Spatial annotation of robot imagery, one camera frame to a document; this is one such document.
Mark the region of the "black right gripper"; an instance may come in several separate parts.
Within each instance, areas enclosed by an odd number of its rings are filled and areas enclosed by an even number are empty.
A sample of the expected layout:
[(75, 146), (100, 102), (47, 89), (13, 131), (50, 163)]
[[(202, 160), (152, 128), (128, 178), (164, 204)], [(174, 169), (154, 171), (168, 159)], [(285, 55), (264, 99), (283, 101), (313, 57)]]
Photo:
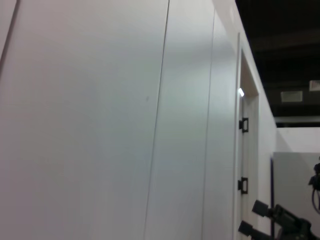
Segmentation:
[[(303, 218), (295, 216), (279, 204), (274, 208), (260, 200), (256, 200), (252, 207), (252, 212), (261, 216), (270, 218), (274, 223), (280, 226), (277, 240), (315, 240), (316, 236), (312, 233), (312, 224)], [(256, 229), (246, 221), (241, 221), (238, 232), (251, 237), (252, 240), (265, 240), (266, 235)]]

